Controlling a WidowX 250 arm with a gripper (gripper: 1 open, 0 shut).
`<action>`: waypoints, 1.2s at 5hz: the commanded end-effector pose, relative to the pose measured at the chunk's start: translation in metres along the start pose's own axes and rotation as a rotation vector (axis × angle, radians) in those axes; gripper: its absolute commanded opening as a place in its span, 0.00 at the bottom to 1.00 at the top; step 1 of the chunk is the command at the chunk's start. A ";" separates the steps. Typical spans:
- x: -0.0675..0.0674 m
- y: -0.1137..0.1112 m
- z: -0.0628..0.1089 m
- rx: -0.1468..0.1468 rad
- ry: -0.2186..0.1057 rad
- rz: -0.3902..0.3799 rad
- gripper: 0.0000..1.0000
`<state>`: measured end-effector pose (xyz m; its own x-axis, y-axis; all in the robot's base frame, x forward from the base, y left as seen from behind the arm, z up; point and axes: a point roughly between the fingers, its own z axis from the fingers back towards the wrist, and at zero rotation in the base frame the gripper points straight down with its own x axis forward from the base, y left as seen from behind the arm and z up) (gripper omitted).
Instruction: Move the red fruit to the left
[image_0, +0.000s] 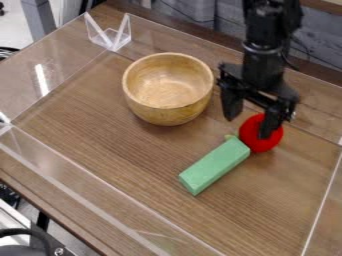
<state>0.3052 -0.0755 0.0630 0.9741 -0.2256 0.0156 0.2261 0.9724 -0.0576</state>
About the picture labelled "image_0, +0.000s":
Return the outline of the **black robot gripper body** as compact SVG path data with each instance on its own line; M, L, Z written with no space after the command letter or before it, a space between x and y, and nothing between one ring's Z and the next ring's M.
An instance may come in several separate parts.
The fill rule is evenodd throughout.
M294 118L296 104L299 103L298 92L280 80L268 88L259 88L242 78L242 66L231 63L220 63L218 66L219 77L216 85L232 84L246 89L244 100L259 106L264 112L271 106L279 106L283 111L283 122Z

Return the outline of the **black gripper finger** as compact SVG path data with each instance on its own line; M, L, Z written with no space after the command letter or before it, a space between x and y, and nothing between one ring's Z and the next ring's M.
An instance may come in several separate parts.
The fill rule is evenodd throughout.
M259 126L259 138L267 139L283 122L283 111L279 106L271 106L266 112Z
M243 110L246 89L232 84L220 85L220 102L224 118L232 121Z

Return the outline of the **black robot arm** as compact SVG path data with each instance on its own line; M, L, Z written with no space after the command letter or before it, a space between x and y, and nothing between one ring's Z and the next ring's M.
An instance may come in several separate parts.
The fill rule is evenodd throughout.
M220 63L216 85L223 114L232 121L247 100L264 109L258 139L268 139L294 117L299 93L284 81L294 32L302 26L299 0L243 0L246 37L240 65Z

